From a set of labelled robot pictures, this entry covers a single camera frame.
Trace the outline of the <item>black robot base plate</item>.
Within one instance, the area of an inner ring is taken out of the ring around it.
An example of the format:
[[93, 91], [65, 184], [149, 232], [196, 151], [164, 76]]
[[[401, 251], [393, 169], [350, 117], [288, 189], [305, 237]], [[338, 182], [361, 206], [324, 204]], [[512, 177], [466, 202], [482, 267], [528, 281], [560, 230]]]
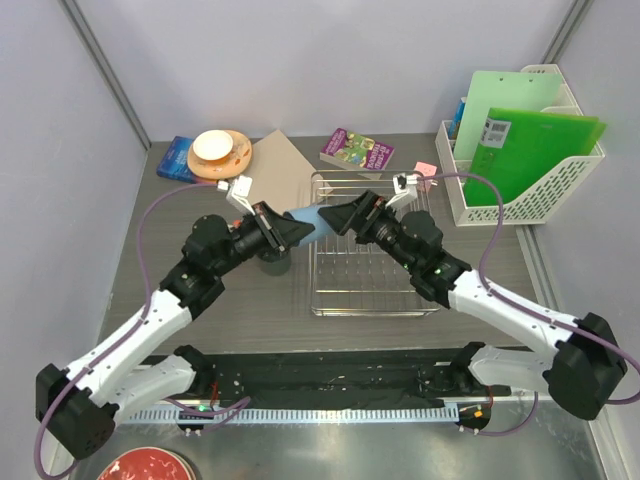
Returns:
[[441, 407], [446, 399], [507, 397], [462, 371], [460, 349], [310, 351], [208, 354], [208, 372], [176, 400], [216, 399], [227, 407], [244, 397], [254, 409], [374, 410]]

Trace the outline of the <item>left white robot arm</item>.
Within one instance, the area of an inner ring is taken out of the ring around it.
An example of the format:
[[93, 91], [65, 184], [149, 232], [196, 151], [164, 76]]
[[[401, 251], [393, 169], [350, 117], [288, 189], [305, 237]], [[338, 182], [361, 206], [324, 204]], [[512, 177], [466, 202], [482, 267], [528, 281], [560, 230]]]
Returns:
[[238, 224], [219, 215], [199, 218], [182, 258], [142, 309], [84, 357], [64, 369], [49, 364], [36, 376], [40, 435], [50, 433], [76, 460], [100, 449], [115, 429], [118, 407], [107, 396], [160, 343], [200, 316], [222, 294], [222, 278], [253, 258], [281, 257], [317, 230], [317, 214], [285, 214], [253, 205]]

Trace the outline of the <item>grey mug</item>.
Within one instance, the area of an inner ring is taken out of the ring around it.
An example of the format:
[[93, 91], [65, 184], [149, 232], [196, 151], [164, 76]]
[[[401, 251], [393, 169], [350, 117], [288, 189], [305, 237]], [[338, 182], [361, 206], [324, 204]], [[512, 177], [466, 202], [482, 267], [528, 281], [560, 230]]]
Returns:
[[260, 270], [270, 276], [282, 276], [291, 268], [289, 252], [264, 252], [257, 257]]

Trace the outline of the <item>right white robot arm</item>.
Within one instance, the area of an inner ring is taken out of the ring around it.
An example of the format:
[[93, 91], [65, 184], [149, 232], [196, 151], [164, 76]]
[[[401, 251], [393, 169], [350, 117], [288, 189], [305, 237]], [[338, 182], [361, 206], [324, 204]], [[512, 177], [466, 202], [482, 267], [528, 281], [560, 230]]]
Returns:
[[451, 371], [460, 393], [514, 386], [548, 394], [573, 416], [593, 420], [626, 375], [623, 353], [604, 318], [547, 309], [482, 277], [443, 248], [443, 233], [428, 212], [398, 218], [388, 201], [367, 190], [349, 203], [320, 208], [319, 215], [336, 234], [352, 231], [357, 243], [376, 244], [405, 268], [423, 299], [476, 317], [526, 346], [477, 347]]

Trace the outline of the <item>blue cup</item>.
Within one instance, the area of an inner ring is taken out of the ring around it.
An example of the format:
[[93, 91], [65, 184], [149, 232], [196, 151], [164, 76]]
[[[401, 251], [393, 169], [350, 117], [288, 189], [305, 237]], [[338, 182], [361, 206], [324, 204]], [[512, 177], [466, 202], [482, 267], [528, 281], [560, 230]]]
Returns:
[[319, 215], [320, 209], [320, 205], [310, 205], [285, 212], [286, 216], [290, 216], [296, 221], [309, 223], [314, 226], [314, 230], [298, 243], [299, 247], [320, 241], [329, 235], [335, 234], [327, 222]]

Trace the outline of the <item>beige bird plate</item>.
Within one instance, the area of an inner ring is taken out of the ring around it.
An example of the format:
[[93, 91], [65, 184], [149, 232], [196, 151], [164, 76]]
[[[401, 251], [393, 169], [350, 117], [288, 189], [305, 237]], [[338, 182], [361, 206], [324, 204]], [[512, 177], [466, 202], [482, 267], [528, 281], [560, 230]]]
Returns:
[[[225, 131], [233, 137], [234, 145], [231, 153], [226, 158], [217, 161], [220, 163], [219, 171], [211, 173], [211, 178], [218, 180], [233, 178], [243, 173], [249, 166], [253, 153], [251, 141], [243, 133], [235, 130]], [[195, 160], [196, 155], [191, 145], [188, 156], [189, 167], [198, 176], [205, 177], [207, 175], [206, 172], [196, 170]]]

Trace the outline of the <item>orange white bowl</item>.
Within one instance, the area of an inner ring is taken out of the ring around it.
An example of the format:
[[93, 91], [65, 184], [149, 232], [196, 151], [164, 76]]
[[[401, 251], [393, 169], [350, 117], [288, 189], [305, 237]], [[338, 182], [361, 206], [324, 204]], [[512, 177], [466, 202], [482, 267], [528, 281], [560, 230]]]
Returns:
[[233, 137], [225, 130], [208, 130], [198, 135], [192, 147], [195, 155], [207, 162], [217, 162], [232, 151]]

